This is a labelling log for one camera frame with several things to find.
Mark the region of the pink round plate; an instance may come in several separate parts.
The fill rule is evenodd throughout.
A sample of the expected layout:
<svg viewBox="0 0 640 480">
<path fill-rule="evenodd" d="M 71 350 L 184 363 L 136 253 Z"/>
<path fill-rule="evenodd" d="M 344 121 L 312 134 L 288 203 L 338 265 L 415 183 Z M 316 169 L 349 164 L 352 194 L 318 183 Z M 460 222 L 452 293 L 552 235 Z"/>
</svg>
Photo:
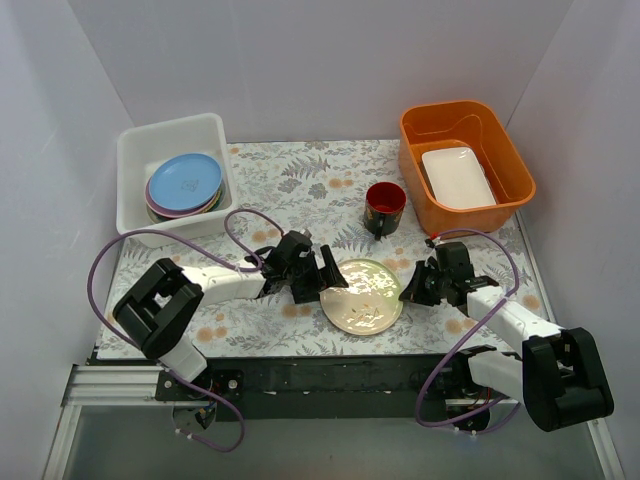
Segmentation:
<svg viewBox="0 0 640 480">
<path fill-rule="evenodd" d="M 221 202 L 223 197 L 224 197 L 224 189 L 220 188 L 207 203 L 199 207 L 187 209 L 187 210 L 170 210 L 170 209 L 161 207 L 159 204 L 155 203 L 151 199 L 149 188 L 146 188 L 145 190 L 145 200 L 146 200 L 147 207 L 156 215 L 164 218 L 169 218 L 169 219 L 183 218 L 183 217 L 188 217 L 188 216 L 211 211 Z"/>
</svg>

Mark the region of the floral table mat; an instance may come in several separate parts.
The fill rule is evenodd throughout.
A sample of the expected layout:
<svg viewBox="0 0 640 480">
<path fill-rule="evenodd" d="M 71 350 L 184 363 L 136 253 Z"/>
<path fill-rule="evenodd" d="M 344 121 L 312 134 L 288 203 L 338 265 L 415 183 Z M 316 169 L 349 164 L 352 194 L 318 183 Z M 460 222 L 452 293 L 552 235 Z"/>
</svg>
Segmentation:
<svg viewBox="0 0 640 480">
<path fill-rule="evenodd" d="M 407 282 L 427 254 L 414 209 L 407 207 L 398 230 L 381 241 L 362 224 L 368 188 L 382 181 L 402 183 L 398 148 L 395 140 L 233 145 L 230 160 L 242 212 L 233 219 L 232 234 L 200 238 L 194 248 L 149 249 L 125 241 L 110 301 L 118 301 L 160 258 L 205 267 L 209 254 L 236 260 L 245 247 L 273 245 L 288 230 L 308 230 L 313 243 L 329 245 L 337 261 L 372 259 Z M 458 341 L 500 345 L 489 329 L 476 329 L 448 305 L 407 305 L 386 331 L 351 335 L 335 327 L 318 304 L 296 305 L 288 290 L 204 306 L 187 332 L 210 357 L 440 354 Z"/>
</svg>

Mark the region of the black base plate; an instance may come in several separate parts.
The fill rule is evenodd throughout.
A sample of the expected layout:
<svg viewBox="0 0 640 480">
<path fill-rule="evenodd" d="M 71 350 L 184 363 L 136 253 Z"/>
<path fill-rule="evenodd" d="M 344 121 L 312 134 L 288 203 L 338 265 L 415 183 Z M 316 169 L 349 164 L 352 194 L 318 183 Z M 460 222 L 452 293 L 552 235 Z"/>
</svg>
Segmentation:
<svg viewBox="0 0 640 480">
<path fill-rule="evenodd" d="M 248 419 L 410 418 L 435 422 L 480 406 L 498 393 L 459 383 L 451 361 L 419 391 L 436 354 L 211 359 L 196 385 L 233 403 Z"/>
</svg>

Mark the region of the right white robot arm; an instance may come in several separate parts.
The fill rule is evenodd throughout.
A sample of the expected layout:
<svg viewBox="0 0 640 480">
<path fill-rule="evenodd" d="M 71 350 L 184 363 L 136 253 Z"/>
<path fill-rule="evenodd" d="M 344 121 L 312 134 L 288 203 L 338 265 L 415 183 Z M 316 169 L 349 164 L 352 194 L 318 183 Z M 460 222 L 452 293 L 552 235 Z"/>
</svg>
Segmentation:
<svg viewBox="0 0 640 480">
<path fill-rule="evenodd" d="M 478 328 L 488 327 L 512 349 L 465 349 L 457 343 L 426 377 L 415 407 L 422 407 L 431 384 L 451 361 L 454 389 L 475 397 L 484 389 L 516 400 L 545 432 L 605 418 L 614 399 L 594 337 L 584 328 L 564 329 L 532 313 L 499 283 L 478 276 L 461 242 L 435 246 L 428 260 L 417 262 L 399 299 L 437 306 L 447 302 Z"/>
</svg>

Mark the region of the red black cup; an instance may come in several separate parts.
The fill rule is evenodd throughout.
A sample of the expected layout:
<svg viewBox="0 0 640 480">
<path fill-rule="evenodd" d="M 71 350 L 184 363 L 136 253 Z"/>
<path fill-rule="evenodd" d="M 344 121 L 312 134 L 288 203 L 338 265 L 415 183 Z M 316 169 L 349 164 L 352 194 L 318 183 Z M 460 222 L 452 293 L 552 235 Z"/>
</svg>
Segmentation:
<svg viewBox="0 0 640 480">
<path fill-rule="evenodd" d="M 398 229 L 406 202 L 404 190 L 392 182 L 378 182 L 367 190 L 363 223 L 376 241 Z"/>
</svg>

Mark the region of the white translucent plastic bin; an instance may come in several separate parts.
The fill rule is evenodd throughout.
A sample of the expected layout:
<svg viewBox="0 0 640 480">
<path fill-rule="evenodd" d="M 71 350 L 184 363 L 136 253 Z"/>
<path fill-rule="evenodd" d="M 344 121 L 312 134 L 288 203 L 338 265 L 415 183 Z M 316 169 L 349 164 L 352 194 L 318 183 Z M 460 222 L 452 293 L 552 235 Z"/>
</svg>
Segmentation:
<svg viewBox="0 0 640 480">
<path fill-rule="evenodd" d="M 219 163 L 224 199 L 208 213 L 155 223 L 146 210 L 145 190 L 149 188 L 149 180 L 167 160 L 187 153 L 202 153 Z M 116 227 L 119 233 L 157 229 L 186 239 L 222 233 L 225 216 L 238 206 L 237 185 L 222 119 L 218 115 L 206 113 L 164 121 L 121 134 L 117 145 Z"/>
</svg>

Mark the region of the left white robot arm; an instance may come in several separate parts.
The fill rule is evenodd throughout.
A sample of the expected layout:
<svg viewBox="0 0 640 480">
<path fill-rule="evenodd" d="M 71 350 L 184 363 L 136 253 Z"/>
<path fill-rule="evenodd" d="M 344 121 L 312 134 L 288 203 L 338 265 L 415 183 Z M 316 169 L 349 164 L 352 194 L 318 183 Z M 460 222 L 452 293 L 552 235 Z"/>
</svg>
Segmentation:
<svg viewBox="0 0 640 480">
<path fill-rule="evenodd" d="M 286 233 L 275 246 L 250 253 L 237 266 L 180 267 L 168 258 L 156 261 L 118 301 L 113 316 L 149 359 L 177 374 L 178 387 L 193 400 L 213 386 L 207 359 L 186 330 L 199 307 L 230 300 L 255 300 L 291 290 L 296 304 L 316 302 L 329 288 L 346 288 L 330 247 L 320 248 L 317 264 L 310 238 Z"/>
</svg>

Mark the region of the blue round plate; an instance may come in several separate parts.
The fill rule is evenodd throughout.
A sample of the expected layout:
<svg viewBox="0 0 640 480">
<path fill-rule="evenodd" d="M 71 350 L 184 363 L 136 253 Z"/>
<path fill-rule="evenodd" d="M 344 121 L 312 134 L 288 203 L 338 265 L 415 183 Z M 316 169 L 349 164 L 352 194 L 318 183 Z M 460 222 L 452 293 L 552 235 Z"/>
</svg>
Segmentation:
<svg viewBox="0 0 640 480">
<path fill-rule="evenodd" d="M 163 209 L 186 211 L 207 203 L 222 182 L 219 163 L 202 153 L 179 155 L 160 165 L 149 180 L 149 196 Z"/>
</svg>

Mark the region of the white rectangular plate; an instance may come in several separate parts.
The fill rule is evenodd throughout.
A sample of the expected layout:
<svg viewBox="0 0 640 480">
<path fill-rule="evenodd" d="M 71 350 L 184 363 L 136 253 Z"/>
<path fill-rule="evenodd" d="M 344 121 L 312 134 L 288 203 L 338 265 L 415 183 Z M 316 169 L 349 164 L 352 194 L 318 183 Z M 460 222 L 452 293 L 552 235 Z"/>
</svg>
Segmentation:
<svg viewBox="0 0 640 480">
<path fill-rule="evenodd" d="M 423 153 L 421 160 L 433 195 L 441 205 L 468 210 L 496 204 L 483 167 L 472 149 L 431 150 Z"/>
</svg>

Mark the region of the aluminium rail frame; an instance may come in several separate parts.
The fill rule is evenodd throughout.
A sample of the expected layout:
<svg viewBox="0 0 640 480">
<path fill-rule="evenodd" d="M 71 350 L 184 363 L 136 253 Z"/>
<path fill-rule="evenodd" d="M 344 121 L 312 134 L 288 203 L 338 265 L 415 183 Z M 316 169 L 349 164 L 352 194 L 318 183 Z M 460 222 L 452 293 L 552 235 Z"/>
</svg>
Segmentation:
<svg viewBox="0 0 640 480">
<path fill-rule="evenodd" d="M 183 400 L 161 399 L 158 391 L 175 387 L 164 379 L 164 370 L 157 366 L 84 365 L 74 366 L 63 394 L 62 413 L 54 436 L 45 479 L 61 479 L 71 452 L 71 444 L 81 409 L 85 406 L 137 406 L 195 408 L 204 403 L 189 397 Z"/>
</svg>

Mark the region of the orange plastic bin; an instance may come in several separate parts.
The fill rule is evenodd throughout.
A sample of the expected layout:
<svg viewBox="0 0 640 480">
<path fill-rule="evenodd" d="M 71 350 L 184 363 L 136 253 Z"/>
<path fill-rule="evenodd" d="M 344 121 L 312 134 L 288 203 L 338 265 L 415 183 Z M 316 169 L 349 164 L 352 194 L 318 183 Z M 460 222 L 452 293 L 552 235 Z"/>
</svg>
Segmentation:
<svg viewBox="0 0 640 480">
<path fill-rule="evenodd" d="M 399 167 L 425 232 L 493 232 L 533 199 L 529 169 L 485 104 L 414 106 L 399 126 Z"/>
</svg>

